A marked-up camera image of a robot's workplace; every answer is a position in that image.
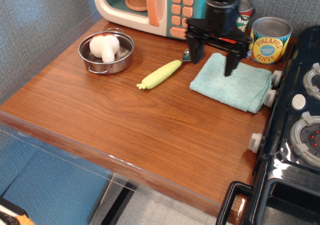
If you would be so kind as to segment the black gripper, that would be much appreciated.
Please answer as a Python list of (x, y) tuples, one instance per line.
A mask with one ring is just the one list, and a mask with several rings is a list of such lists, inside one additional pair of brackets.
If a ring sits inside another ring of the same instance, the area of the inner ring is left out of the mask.
[(190, 58), (193, 64), (200, 62), (204, 57), (204, 45), (230, 51), (224, 69), (224, 76), (229, 77), (240, 59), (249, 57), (251, 52), (251, 37), (236, 25), (240, 0), (206, 0), (205, 4), (204, 18), (187, 19)]

